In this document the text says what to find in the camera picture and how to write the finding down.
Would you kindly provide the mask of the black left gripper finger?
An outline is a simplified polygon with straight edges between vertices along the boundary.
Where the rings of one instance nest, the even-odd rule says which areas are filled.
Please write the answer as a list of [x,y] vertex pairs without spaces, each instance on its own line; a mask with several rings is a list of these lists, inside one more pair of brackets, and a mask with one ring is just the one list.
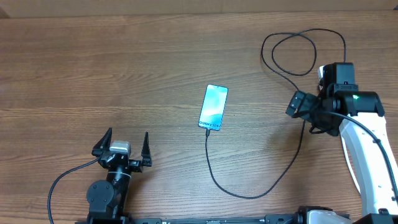
[[99,157],[105,151],[108,151],[111,144],[112,128],[108,128],[105,135],[93,146],[91,154]]
[[150,147],[149,147],[149,133],[146,132],[144,136],[144,142],[141,151],[142,156],[142,166],[144,167],[151,167],[152,166],[152,158],[150,154]]

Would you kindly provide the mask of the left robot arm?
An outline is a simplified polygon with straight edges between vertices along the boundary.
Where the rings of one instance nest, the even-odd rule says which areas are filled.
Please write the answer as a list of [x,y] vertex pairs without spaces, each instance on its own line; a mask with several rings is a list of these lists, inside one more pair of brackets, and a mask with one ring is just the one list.
[[112,141],[111,137],[112,129],[109,128],[93,146],[91,153],[98,164],[107,170],[107,176],[88,188],[88,223],[133,223],[131,215],[124,211],[132,173],[141,173],[144,167],[152,165],[148,133],[144,136],[140,160],[130,158],[129,142]]

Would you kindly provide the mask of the blue Samsung Galaxy smartphone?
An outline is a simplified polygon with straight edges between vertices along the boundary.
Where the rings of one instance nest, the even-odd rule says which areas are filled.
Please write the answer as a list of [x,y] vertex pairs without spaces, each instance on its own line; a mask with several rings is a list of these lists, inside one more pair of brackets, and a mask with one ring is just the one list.
[[198,126],[219,131],[223,120],[224,109],[228,97],[228,88],[218,85],[207,85]]

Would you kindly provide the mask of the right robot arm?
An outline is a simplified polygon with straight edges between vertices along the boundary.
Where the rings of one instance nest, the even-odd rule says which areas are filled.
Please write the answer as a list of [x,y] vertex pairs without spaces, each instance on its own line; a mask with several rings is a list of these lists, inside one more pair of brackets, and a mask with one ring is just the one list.
[[379,95],[359,90],[352,63],[321,66],[318,81],[317,96],[295,92],[287,115],[308,121],[313,134],[341,137],[361,196],[363,216],[358,223],[397,223],[397,162]]

